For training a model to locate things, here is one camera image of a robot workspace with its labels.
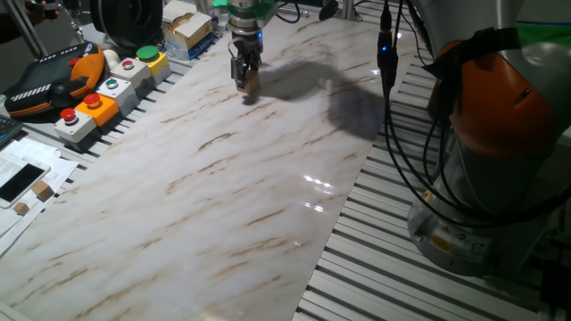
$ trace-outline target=green button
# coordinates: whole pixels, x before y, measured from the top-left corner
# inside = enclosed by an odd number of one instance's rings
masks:
[[[115,79],[110,79],[110,80],[107,80],[107,82],[105,83],[105,85],[106,85],[107,88],[109,88],[109,89],[114,89],[114,88],[117,88],[117,86],[119,85],[119,83],[118,83],[117,80],[115,80]]]
[[[143,62],[152,62],[159,57],[159,50],[154,45],[147,45],[137,50],[137,57]]]

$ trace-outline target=yellow sticker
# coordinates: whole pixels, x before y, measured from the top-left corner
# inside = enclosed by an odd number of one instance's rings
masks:
[[[448,253],[450,248],[452,247],[452,243],[444,240],[442,237],[438,236],[437,234],[433,234],[430,238],[430,243],[437,247],[438,249],[445,251]]]

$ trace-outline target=white marble surface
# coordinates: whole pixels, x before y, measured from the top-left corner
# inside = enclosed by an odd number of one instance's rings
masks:
[[[236,92],[226,35],[0,259],[0,301],[32,320],[290,320],[382,122],[377,27],[264,37],[260,97]]]

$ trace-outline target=red button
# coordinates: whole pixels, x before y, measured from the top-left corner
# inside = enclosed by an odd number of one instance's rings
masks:
[[[83,98],[83,103],[86,103],[89,107],[97,107],[99,101],[101,101],[101,97],[98,94],[89,94]]]
[[[123,69],[124,69],[124,70],[133,69],[133,67],[135,66],[135,65],[133,64],[133,62],[132,62],[132,61],[129,61],[129,60],[124,61],[121,65],[123,66]]]
[[[65,121],[72,121],[75,119],[75,110],[73,108],[66,108],[60,112],[60,117]]]
[[[73,66],[75,66],[75,64],[78,62],[79,62],[79,58],[75,57],[75,58],[71,59],[70,61],[68,61],[68,64],[70,65],[70,67],[73,68]]]

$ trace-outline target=wooden block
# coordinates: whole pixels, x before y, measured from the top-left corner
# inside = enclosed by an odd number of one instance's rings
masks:
[[[14,210],[18,215],[24,216],[26,213],[28,213],[29,207],[26,205],[26,203],[18,202],[16,205],[14,205]]]
[[[260,87],[260,75],[258,71],[246,71],[246,87],[244,89],[238,88],[238,91],[245,94],[253,94]]]
[[[32,191],[36,193],[37,198],[42,202],[47,201],[47,199],[54,195],[52,187],[50,187],[50,185],[44,181],[39,181],[36,185],[34,185],[34,187],[32,187]]]

